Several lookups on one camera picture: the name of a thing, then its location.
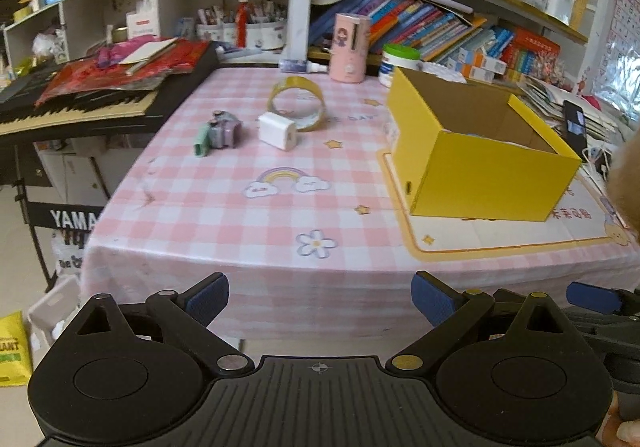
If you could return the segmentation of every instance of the tape roll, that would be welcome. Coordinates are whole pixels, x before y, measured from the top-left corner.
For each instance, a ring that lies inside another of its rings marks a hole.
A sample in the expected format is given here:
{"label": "tape roll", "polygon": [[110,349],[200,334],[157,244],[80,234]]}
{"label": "tape roll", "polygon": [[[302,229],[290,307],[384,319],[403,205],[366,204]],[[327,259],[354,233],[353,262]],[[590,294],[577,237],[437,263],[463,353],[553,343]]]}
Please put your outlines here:
{"label": "tape roll", "polygon": [[326,118],[326,106],[324,105],[324,96],[322,90],[314,81],[305,77],[287,77],[276,83],[271,90],[269,101],[267,102],[267,111],[282,115],[275,106],[276,97],[283,91],[296,88],[297,90],[305,90],[318,99],[319,108],[312,114],[307,116],[295,116],[295,113],[287,113],[286,117],[296,124],[298,132],[313,131],[319,128]]}

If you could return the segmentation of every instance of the white container with green lid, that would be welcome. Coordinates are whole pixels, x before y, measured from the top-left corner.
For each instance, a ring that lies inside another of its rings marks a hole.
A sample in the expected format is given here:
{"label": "white container with green lid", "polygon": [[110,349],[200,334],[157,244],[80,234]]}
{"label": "white container with green lid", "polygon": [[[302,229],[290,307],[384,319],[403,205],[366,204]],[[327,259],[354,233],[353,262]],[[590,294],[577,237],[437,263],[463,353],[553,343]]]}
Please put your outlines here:
{"label": "white container with green lid", "polygon": [[401,44],[385,44],[382,46],[382,64],[378,71],[380,84],[387,88],[391,87],[396,66],[420,71],[420,52]]}

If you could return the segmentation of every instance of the green lid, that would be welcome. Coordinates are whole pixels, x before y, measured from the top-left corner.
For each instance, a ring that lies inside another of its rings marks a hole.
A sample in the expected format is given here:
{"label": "green lid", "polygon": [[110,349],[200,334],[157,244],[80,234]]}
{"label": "green lid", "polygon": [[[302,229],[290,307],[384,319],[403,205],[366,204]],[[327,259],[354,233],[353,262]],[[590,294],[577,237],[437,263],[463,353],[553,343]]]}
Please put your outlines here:
{"label": "green lid", "polygon": [[400,59],[409,59],[410,61],[420,60],[420,52],[417,49],[402,46],[401,44],[385,44],[382,46],[382,51]]}

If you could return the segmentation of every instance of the yellow snack package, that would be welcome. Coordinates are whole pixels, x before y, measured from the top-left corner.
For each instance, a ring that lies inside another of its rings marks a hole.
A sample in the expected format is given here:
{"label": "yellow snack package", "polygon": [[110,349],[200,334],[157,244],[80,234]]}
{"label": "yellow snack package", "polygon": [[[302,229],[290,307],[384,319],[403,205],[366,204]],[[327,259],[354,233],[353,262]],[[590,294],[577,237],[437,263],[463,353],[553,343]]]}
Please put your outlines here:
{"label": "yellow snack package", "polygon": [[26,385],[32,372],[29,341],[18,311],[0,319],[0,387]]}

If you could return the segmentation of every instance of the human hand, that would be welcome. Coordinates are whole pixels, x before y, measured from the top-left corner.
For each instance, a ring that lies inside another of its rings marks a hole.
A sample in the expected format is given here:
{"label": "human hand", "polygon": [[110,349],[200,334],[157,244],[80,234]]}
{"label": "human hand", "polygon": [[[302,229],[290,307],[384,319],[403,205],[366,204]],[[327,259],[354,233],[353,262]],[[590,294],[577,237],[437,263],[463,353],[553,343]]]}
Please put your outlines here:
{"label": "human hand", "polygon": [[596,438],[604,447],[640,447],[640,420],[622,422],[617,393]]}

